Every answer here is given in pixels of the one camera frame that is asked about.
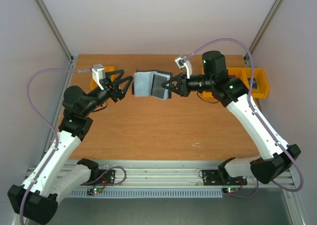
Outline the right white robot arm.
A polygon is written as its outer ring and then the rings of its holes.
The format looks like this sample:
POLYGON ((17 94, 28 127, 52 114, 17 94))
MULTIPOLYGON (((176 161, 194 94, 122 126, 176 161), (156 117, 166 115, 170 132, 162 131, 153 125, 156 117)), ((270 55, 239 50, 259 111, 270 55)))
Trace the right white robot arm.
POLYGON ((254 176, 259 182, 268 184, 289 169, 301 150, 290 145, 273 129, 257 107, 245 83, 230 77, 225 56, 219 51, 202 55, 203 73, 193 75, 192 66, 184 56, 175 59, 180 69, 186 71, 162 83, 162 87, 181 97, 192 91, 210 92, 242 124, 255 143, 259 156, 254 158, 230 158, 218 166, 218 177, 223 183, 231 183, 236 177, 254 176))

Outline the black leather card holder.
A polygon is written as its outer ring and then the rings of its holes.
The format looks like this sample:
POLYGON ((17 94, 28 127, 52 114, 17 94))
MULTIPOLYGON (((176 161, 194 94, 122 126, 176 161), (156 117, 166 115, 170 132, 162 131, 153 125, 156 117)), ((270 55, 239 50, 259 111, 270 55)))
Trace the black leather card holder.
POLYGON ((171 99, 171 92, 161 86, 171 77, 171 72, 159 70, 137 71, 134 73, 132 94, 135 97, 152 96, 161 100, 171 99))

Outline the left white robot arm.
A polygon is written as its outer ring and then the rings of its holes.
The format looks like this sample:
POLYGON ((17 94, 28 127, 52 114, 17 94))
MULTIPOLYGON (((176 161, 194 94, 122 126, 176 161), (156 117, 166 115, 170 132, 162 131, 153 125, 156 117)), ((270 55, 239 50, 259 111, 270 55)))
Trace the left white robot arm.
POLYGON ((8 198, 20 224, 25 219, 40 225, 47 224, 55 215, 59 203, 80 185, 115 185, 105 174, 113 171, 109 168, 101 172, 98 163, 81 159, 75 167, 61 179, 57 176, 72 152, 81 144, 90 130, 93 120, 89 114, 104 109, 109 99, 122 100, 133 81, 132 76, 124 77, 124 70, 106 72, 91 68, 97 86, 85 93, 79 86, 66 88, 63 94, 63 118, 58 130, 53 130, 55 139, 34 171, 21 185, 12 185, 8 198))

